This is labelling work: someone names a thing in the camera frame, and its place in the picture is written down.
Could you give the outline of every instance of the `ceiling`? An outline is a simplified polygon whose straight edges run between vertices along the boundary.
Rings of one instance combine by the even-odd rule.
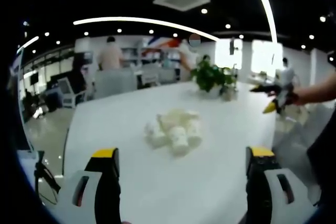
[[[191,9],[186,12],[154,5],[154,0],[19,0],[21,12],[19,22],[21,31],[18,35],[18,44],[40,36],[40,40],[32,44],[25,53],[28,60],[36,54],[58,47],[73,44],[76,38],[83,37],[85,31],[90,36],[120,35],[146,35],[149,29],[155,30],[154,35],[172,36],[178,33],[179,37],[189,37],[190,33],[175,28],[136,22],[98,22],[74,26],[73,21],[95,17],[142,17],[166,22],[172,22],[197,30],[213,34],[215,32],[236,32],[244,34],[245,40],[270,39],[269,25],[261,0],[211,0],[210,3]],[[327,16],[336,6],[332,0],[270,0],[279,42],[285,46],[306,50],[313,47],[324,51],[334,49],[336,41],[336,26],[332,18],[325,23],[320,22],[320,16]],[[217,37],[232,37],[232,34],[222,34]]]

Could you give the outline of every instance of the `office desk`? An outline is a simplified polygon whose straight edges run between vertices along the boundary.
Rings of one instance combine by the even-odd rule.
[[[247,210],[246,146],[271,147],[271,100],[238,83],[236,101],[207,100],[192,82],[171,84],[77,106],[65,150],[65,177],[102,148],[120,149],[121,219],[138,224],[236,224]],[[151,149],[144,127],[173,108],[201,115],[203,142],[181,158]]]

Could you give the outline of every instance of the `ceiling light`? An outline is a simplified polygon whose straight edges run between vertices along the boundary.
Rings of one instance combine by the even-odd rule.
[[[32,43],[34,43],[35,41],[37,41],[39,39],[38,36],[32,38],[31,40],[27,41],[26,43],[23,44],[23,46],[21,46],[16,53],[18,54],[23,48],[28,47],[29,45],[31,45]]]
[[[275,28],[275,22],[274,22],[274,17],[273,17],[271,4],[269,3],[269,0],[261,0],[261,2],[262,2],[262,5],[264,6],[265,13],[266,13],[266,16],[267,16],[269,29],[271,31],[272,42],[277,43],[278,42],[277,31],[276,31],[276,28]]]
[[[142,23],[149,23],[149,24],[156,24],[156,25],[161,25],[161,26],[168,26],[168,27],[173,27],[176,29],[181,29],[184,31],[188,31],[193,34],[198,34],[200,36],[203,36],[205,38],[214,40],[214,41],[220,41],[219,38],[216,36],[204,33],[202,31],[196,30],[194,28],[190,28],[187,26],[182,26],[179,24],[171,23],[171,22],[166,22],[166,21],[161,21],[161,20],[156,20],[156,19],[150,19],[150,18],[136,18],[136,17],[100,17],[100,18],[88,18],[88,19],[82,19],[82,20],[77,20],[74,21],[74,25],[81,25],[81,24],[87,24],[87,23],[93,23],[93,22],[103,22],[103,21],[129,21],[129,22],[142,22]]]

